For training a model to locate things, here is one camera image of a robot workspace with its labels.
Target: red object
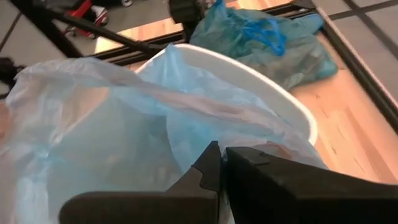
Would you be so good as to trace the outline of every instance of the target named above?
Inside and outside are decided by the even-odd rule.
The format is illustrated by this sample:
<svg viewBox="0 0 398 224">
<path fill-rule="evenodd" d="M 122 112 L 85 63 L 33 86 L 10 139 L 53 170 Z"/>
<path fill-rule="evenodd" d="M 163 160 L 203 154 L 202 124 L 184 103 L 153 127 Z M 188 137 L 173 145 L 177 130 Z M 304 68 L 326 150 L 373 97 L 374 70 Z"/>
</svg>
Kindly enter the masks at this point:
<svg viewBox="0 0 398 224">
<path fill-rule="evenodd" d="M 69 16 L 77 17 L 77 18 L 83 18 L 87 19 L 87 17 L 90 18 L 90 22 L 93 22 L 97 26 L 105 26 L 106 23 L 108 23 L 108 18 L 107 18 L 107 10 L 103 7 L 99 6 L 94 6 L 91 2 L 91 0 L 81 0 L 79 1 L 80 5 L 76 7 L 74 10 L 68 10 L 67 14 Z M 94 35 L 91 32 L 87 32 L 82 29 L 77 29 L 75 27 L 68 26 L 65 29 L 64 34 L 67 34 L 71 32 L 73 36 L 76 36 L 77 34 L 84 35 L 86 37 L 90 37 L 92 39 L 96 38 L 96 35 Z"/>
</svg>

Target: wooden table surface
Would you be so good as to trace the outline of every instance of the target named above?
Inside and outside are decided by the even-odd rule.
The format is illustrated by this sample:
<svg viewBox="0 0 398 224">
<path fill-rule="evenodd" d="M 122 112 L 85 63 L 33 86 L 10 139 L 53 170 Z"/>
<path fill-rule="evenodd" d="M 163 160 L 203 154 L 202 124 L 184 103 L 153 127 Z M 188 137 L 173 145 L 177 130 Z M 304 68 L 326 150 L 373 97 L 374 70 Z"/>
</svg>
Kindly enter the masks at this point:
<svg viewBox="0 0 398 224">
<path fill-rule="evenodd" d="M 229 7 L 264 9 L 287 0 L 237 0 Z M 124 30 L 120 34 L 146 40 L 181 30 L 171 19 Z M 347 69 L 326 38 L 318 36 L 339 66 L 338 73 L 292 90 L 318 123 L 315 145 L 326 165 L 336 172 L 375 182 L 398 183 L 398 137 Z M 98 39 L 96 51 L 120 45 Z M 135 70 L 142 63 L 131 65 Z"/>
</svg>

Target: teal plastic bag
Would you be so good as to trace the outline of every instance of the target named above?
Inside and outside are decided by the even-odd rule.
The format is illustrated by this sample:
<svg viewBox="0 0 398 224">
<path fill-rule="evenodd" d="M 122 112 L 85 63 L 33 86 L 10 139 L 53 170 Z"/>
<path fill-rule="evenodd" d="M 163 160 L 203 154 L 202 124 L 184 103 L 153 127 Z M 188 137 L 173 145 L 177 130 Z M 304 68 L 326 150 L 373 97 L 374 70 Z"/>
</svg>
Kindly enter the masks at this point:
<svg viewBox="0 0 398 224">
<path fill-rule="evenodd" d="M 338 70 L 315 37 L 318 14 L 274 17 L 257 10 L 227 8 L 217 0 L 197 25 L 190 43 L 236 59 L 289 90 Z"/>
</svg>

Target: white bin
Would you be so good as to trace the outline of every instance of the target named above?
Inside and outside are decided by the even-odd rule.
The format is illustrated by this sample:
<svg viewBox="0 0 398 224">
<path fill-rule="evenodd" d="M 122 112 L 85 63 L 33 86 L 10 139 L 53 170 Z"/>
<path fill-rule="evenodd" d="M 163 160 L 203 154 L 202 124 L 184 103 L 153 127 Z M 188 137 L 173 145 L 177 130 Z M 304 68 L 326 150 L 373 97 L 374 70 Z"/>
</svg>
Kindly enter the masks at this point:
<svg viewBox="0 0 398 224">
<path fill-rule="evenodd" d="M 186 63 L 203 68 L 234 86 L 249 90 L 261 97 L 279 116 L 315 145 L 318 136 L 317 122 L 311 112 L 290 93 L 254 69 L 227 56 L 190 44 L 177 44 Z M 153 58 L 163 54 L 159 52 Z M 139 73 L 147 63 L 139 67 Z"/>
</svg>

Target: plastic bag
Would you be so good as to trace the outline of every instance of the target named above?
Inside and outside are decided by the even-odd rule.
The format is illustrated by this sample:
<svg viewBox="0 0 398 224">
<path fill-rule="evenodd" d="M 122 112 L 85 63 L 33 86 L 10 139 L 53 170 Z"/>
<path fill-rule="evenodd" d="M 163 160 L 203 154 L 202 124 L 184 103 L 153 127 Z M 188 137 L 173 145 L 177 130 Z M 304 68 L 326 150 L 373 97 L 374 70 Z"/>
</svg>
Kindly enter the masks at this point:
<svg viewBox="0 0 398 224">
<path fill-rule="evenodd" d="M 223 149 L 272 140 L 294 160 L 325 168 L 258 97 L 184 64 L 173 46 L 139 76 L 81 58 L 39 63 L 18 77 L 0 150 L 4 224 L 57 223 L 63 203 L 83 192 L 167 190 L 212 140 Z"/>
<path fill-rule="evenodd" d="M 337 72 L 314 36 L 322 24 L 318 14 L 290 20 L 257 10 L 226 8 L 217 0 L 190 43 L 236 59 L 289 90 Z"/>
</svg>

